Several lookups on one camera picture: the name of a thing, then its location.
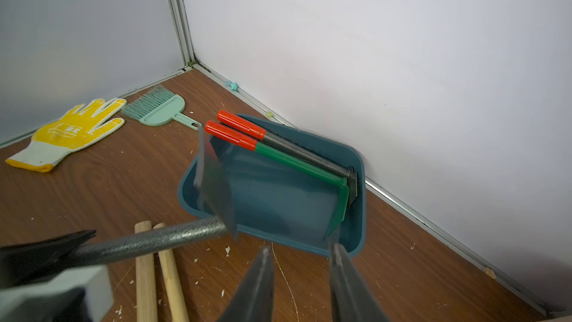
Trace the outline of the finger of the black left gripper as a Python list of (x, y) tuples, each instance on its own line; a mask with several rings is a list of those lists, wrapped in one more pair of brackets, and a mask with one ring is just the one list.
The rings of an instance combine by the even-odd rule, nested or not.
[(82, 230), (43, 241), (1, 247), (1, 288), (22, 286), (59, 272), (60, 261), (95, 236), (95, 230)]

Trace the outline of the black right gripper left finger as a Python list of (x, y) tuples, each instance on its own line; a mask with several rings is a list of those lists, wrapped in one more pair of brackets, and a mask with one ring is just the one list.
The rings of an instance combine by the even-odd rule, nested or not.
[(271, 249), (263, 247), (217, 321), (272, 321), (274, 271)]

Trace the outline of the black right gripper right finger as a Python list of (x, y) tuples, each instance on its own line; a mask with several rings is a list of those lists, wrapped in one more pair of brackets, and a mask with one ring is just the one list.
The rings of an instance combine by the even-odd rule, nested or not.
[(342, 244), (330, 245), (333, 321), (389, 321)]

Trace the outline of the green metal hoe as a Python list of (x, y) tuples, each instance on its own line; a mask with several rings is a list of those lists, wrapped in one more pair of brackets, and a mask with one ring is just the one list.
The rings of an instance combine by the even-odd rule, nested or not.
[(272, 160), (285, 164), (291, 168), (295, 168), (335, 186), (338, 189), (338, 201), (335, 205), (329, 222), (329, 227), (326, 231), (327, 236), (332, 235), (345, 219), (350, 193), (346, 177), (338, 177), (324, 169), (311, 165), (309, 162), (304, 162), (217, 122), (208, 121), (206, 124), (206, 132), (228, 143), (232, 143), (249, 151), (257, 152), (263, 156), (271, 158)]

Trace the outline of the speckled black metal hoe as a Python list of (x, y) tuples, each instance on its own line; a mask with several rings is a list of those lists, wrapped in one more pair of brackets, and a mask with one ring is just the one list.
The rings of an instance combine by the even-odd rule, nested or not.
[(268, 131), (247, 119), (243, 119), (235, 114), (229, 113), (226, 110), (220, 110), (217, 114), (217, 119), (235, 129), (243, 134), (246, 134), (253, 139), (259, 140), (260, 142), (267, 144), (273, 148), (290, 154), (298, 159), (309, 162), (318, 168), (326, 170), (332, 174), (339, 177), (345, 177), (348, 180), (349, 186), (349, 201), (348, 205), (351, 205), (358, 196), (358, 179), (357, 173), (354, 168), (344, 167), (337, 164), (325, 157), (322, 157), (296, 143), (292, 143), (272, 131)]

